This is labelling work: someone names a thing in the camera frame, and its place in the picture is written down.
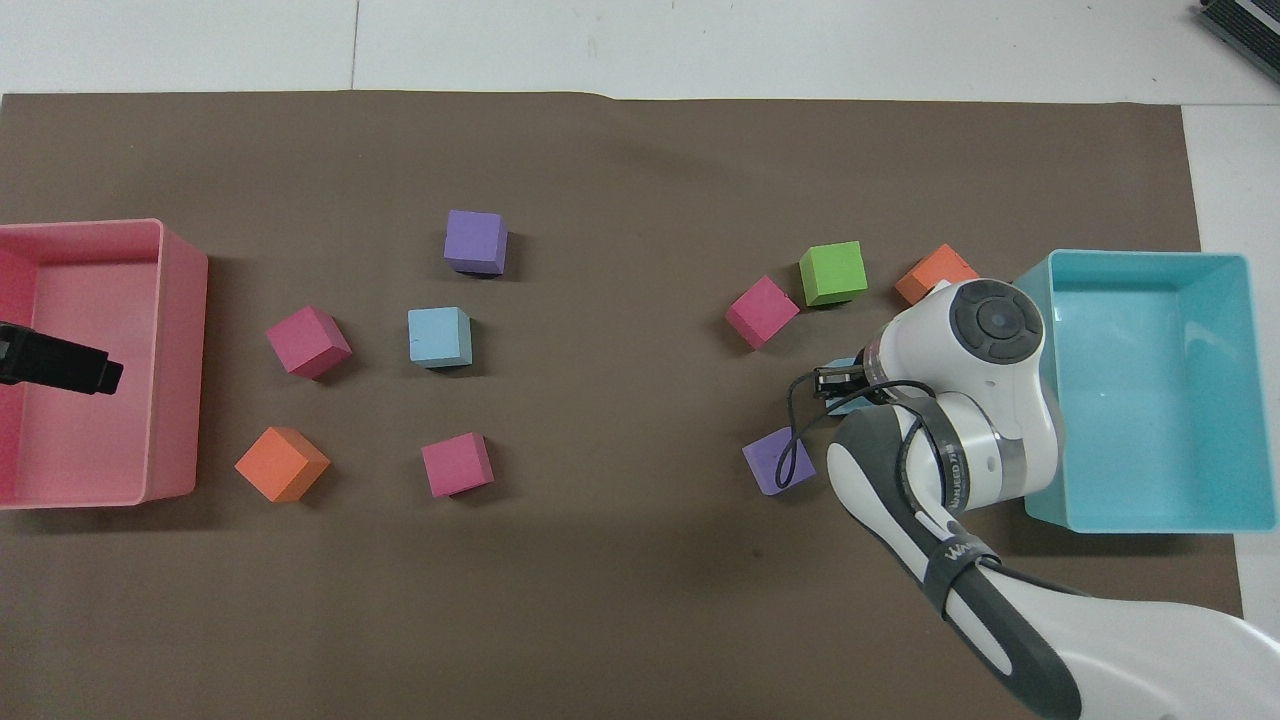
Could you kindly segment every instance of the pink bin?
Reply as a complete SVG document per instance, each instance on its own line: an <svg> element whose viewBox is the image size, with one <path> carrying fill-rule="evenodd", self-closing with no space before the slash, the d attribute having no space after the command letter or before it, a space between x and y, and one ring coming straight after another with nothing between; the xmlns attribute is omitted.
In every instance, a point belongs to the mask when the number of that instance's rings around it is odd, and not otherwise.
<svg viewBox="0 0 1280 720"><path fill-rule="evenodd" d="M0 225L0 319L110 354L115 395L0 386L0 509L196 487L209 259L160 220Z"/></svg>

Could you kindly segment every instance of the foam cube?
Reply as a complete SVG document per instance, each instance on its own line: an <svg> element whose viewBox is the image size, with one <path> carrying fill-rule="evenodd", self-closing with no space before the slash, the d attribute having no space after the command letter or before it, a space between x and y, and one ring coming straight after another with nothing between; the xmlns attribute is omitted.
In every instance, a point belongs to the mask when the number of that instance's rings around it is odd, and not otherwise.
<svg viewBox="0 0 1280 720"><path fill-rule="evenodd" d="M768 277L763 277L730 305L724 319L754 348L759 350L800 313L795 302Z"/></svg>
<svg viewBox="0 0 1280 720"><path fill-rule="evenodd" d="M311 305L266 331L266 340L285 372L311 380L351 357L351 346L338 323Z"/></svg>
<svg viewBox="0 0 1280 720"><path fill-rule="evenodd" d="M800 256L805 305L845 302L867 291L863 246L858 241L817 245Z"/></svg>
<svg viewBox="0 0 1280 720"><path fill-rule="evenodd" d="M422 368L471 364L471 318L458 307L408 311L408 359Z"/></svg>
<svg viewBox="0 0 1280 720"><path fill-rule="evenodd" d="M426 482L434 497L457 495L493 482L484 436L467 433L422 448Z"/></svg>
<svg viewBox="0 0 1280 720"><path fill-rule="evenodd" d="M268 428L236 462L236 470L271 502L292 502L329 465L329 459L298 430Z"/></svg>
<svg viewBox="0 0 1280 720"><path fill-rule="evenodd" d="M507 224L502 215L449 210L444 261L460 273L500 275L507 268Z"/></svg>
<svg viewBox="0 0 1280 720"><path fill-rule="evenodd" d="M964 261L964 258L952 250L950 245L942 243L941 247L908 270L893 288L897 290L902 299L915 305L942 281L957 283L960 281L972 281L977 277L978 273L969 266L969 263Z"/></svg>
<svg viewBox="0 0 1280 720"><path fill-rule="evenodd" d="M826 365L823 365L823 368L852 368L856 364L858 364L858 359L856 357L837 357L837 359L832 360L831 363L827 363ZM827 414L828 415L831 415L831 416L849 415L854 410L858 410L859 407L868 407L872 404L872 401L867 400L865 397L859 397L858 400L852 400L852 401L846 402L846 404L841 405L840 407L836 407L835 410L832 410L831 406L838 404L840 401L841 401L841 398L838 398L838 397L832 397L832 398L827 400Z"/></svg>
<svg viewBox="0 0 1280 720"><path fill-rule="evenodd" d="M751 468L751 474L755 475L755 483L760 486L760 492L764 495L778 495L782 492L773 479L773 473L777 470L778 457L782 457L782 452L786 451L790 439L791 428L782 428L742 448L746 464ZM790 464L791 460L788 459L782 465L783 478L787 477L786 473ZM818 471L813 468L813 460L809 460L809 454L805 452L804 441L796 441L796 470L791 477L791 484L785 489L791 489L817 474Z"/></svg>

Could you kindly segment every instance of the magenta cube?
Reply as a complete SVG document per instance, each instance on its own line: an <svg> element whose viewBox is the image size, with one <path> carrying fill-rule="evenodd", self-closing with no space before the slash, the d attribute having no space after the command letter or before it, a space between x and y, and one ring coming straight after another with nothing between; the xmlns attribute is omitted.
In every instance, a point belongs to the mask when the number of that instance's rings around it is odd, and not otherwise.
<svg viewBox="0 0 1280 720"><path fill-rule="evenodd" d="M449 210L444 261L460 273L500 275L507 268L507 224L502 215Z"/></svg>
<svg viewBox="0 0 1280 720"><path fill-rule="evenodd" d="M493 482L484 436L467 433L422 448L431 495L443 497Z"/></svg>
<svg viewBox="0 0 1280 720"><path fill-rule="evenodd" d="M724 319L754 348L777 334L800 313L796 304L768 277L760 278L733 301Z"/></svg>
<svg viewBox="0 0 1280 720"><path fill-rule="evenodd" d="M751 468L751 474L755 475L755 484L760 486L760 492L764 495L778 495L782 492L782 489L778 488L777 482L773 479L773 474L778 468L778 457L782 457L782 452L786 451L787 441L790 439L791 428L782 428L781 430L769 433L742 448L742 455L746 456L746 464ZM790 464L790 459L785 460L782 464L783 478L787 477L787 468ZM791 484L788 484L786 489L791 489L817 474L818 470L814 469L813 460L810 460L809 454L805 452L804 441L796 441L796 470L795 474L791 475Z"/></svg>
<svg viewBox="0 0 1280 720"><path fill-rule="evenodd" d="M266 338L289 374L310 380L351 357L338 323L311 305L276 323Z"/></svg>

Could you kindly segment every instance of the pink cube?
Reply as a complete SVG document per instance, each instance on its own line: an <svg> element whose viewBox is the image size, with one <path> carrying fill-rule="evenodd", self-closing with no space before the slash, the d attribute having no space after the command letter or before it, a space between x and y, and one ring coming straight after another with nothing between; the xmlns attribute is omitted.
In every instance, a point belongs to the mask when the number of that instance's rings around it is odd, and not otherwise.
<svg viewBox="0 0 1280 720"><path fill-rule="evenodd" d="M105 350L115 395L0 386L0 507L196 487L209 259L160 220L0 225L0 318Z"/></svg>
<svg viewBox="0 0 1280 720"><path fill-rule="evenodd" d="M755 350L800 313L796 304L768 277L763 277L733 301L724 319Z"/></svg>
<svg viewBox="0 0 1280 720"><path fill-rule="evenodd" d="M484 436L467 433L422 448L431 495L443 497L493 482Z"/></svg>
<svg viewBox="0 0 1280 720"><path fill-rule="evenodd" d="M266 338L289 374L310 380L351 357L351 346L338 323L311 305L266 331Z"/></svg>

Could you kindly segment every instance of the plastic bin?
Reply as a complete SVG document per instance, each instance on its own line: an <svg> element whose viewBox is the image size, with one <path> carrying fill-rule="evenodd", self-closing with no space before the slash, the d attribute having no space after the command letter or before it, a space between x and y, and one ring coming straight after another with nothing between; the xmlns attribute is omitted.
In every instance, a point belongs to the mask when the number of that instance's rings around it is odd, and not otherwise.
<svg viewBox="0 0 1280 720"><path fill-rule="evenodd" d="M154 219L0 225L0 319L124 365L115 395L0 386L0 509L195 488L207 275Z"/></svg>
<svg viewBox="0 0 1280 720"><path fill-rule="evenodd" d="M1014 284L1044 315L1066 425L1028 514L1080 533L1275 527L1243 256L1056 250Z"/></svg>

